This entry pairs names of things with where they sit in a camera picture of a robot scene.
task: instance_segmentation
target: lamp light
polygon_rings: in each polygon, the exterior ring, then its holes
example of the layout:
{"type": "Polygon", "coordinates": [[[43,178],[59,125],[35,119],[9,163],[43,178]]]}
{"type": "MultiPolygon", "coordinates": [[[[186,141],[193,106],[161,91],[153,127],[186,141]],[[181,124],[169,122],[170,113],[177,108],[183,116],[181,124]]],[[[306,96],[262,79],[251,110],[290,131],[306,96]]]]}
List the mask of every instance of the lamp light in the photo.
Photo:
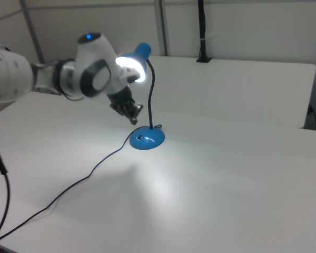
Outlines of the lamp light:
{"type": "Polygon", "coordinates": [[[151,54],[151,47],[145,42],[140,43],[132,53],[123,54],[116,58],[116,63],[121,67],[136,69],[141,77],[135,82],[141,83],[146,77],[146,60],[151,54]]]}
{"type": "Polygon", "coordinates": [[[116,59],[116,63],[121,67],[133,67],[140,73],[141,77],[136,80],[136,82],[143,82],[145,80],[146,63],[149,65],[152,72],[152,83],[147,103],[150,126],[138,128],[130,136],[130,145],[135,149],[140,150],[156,148],[165,140],[165,134],[161,129],[162,125],[153,126],[152,123],[151,96],[155,82],[155,73],[151,62],[149,61],[150,54],[150,45],[147,43],[140,43],[134,52],[124,54],[116,59]]]}

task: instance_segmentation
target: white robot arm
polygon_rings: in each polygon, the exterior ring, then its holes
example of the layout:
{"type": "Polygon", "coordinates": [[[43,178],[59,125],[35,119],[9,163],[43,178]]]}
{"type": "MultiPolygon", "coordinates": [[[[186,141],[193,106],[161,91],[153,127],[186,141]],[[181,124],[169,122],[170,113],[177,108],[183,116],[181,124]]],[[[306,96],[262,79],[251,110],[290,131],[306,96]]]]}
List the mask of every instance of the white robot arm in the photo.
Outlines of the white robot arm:
{"type": "Polygon", "coordinates": [[[77,44],[75,60],[48,64],[30,64],[22,55],[0,48],[0,103],[16,101],[33,88],[52,90],[73,101],[103,92],[110,106],[135,125],[143,106],[132,99],[129,84],[140,73],[116,64],[116,54],[101,33],[84,34],[77,44]]]}

